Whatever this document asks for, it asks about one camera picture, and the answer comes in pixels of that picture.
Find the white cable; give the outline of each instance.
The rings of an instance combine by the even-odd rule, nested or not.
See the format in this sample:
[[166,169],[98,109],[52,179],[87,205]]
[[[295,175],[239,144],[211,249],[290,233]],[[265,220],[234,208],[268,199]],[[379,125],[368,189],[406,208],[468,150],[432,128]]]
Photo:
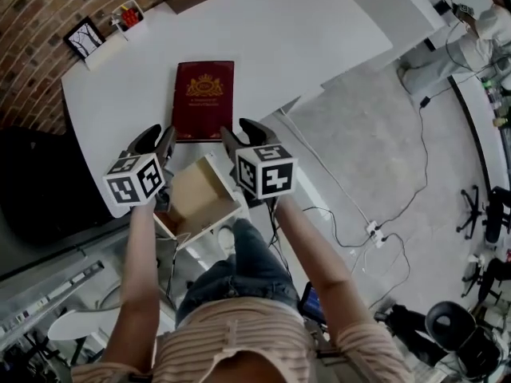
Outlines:
[[334,176],[334,174],[330,171],[330,169],[325,165],[325,163],[322,161],[321,157],[319,157],[318,153],[314,150],[314,148],[307,142],[301,131],[298,129],[298,126],[296,126],[295,122],[286,115],[286,113],[280,109],[280,112],[284,115],[284,117],[289,120],[289,122],[293,125],[293,128],[296,132],[293,132],[293,129],[291,129],[287,124],[283,123],[290,131],[297,137],[297,139],[302,143],[303,146],[307,148],[307,150],[312,153],[312,155],[317,159],[319,164],[323,166],[323,168],[327,171],[327,173],[330,175],[330,177],[337,183],[339,188],[343,191],[343,193],[346,195],[346,197],[354,204],[355,207],[357,207],[358,212],[362,215],[362,217],[366,220],[366,223],[369,224],[369,219],[362,211],[362,208],[353,200],[353,197],[351,197],[346,190],[344,190],[344,187],[341,185],[341,183],[337,180],[337,178]]

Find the denim shorts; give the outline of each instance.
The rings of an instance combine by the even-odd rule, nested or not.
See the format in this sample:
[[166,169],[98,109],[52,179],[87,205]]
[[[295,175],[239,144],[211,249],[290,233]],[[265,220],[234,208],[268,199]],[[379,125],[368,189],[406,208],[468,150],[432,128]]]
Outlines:
[[176,314],[176,327],[199,306],[226,298],[255,297],[298,310],[299,296],[290,276],[246,219],[232,227],[236,254],[219,261],[188,290]]

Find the white pants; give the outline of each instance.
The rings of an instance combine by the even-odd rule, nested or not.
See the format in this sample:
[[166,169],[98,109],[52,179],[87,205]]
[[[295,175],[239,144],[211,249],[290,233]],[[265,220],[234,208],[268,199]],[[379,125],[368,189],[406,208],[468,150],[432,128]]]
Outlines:
[[449,44],[448,48],[449,53],[444,46],[430,53],[423,65],[406,71],[402,83],[410,94],[426,89],[454,73],[469,72],[469,66],[458,42]]

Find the striped shirt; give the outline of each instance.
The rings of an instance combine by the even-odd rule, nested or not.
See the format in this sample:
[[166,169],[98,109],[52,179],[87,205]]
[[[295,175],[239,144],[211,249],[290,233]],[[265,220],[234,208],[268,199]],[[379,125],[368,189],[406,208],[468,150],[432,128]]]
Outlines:
[[[362,370],[364,381],[413,381],[391,336],[376,324],[350,326],[336,344],[351,360],[347,365]],[[315,345],[296,311],[268,299],[233,298],[201,306],[178,330],[158,338],[153,383],[200,383],[240,351],[265,357],[287,383],[309,382],[313,374]],[[125,365],[97,363],[74,368],[73,381],[117,383],[130,373],[140,374]]]

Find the gold emblem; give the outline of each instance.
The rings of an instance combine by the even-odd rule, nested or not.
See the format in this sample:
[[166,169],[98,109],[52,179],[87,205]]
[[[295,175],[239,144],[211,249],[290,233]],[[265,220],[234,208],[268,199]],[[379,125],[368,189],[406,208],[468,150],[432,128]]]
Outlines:
[[201,75],[198,80],[192,78],[186,92],[187,97],[221,97],[224,95],[220,79],[213,80],[211,75]]

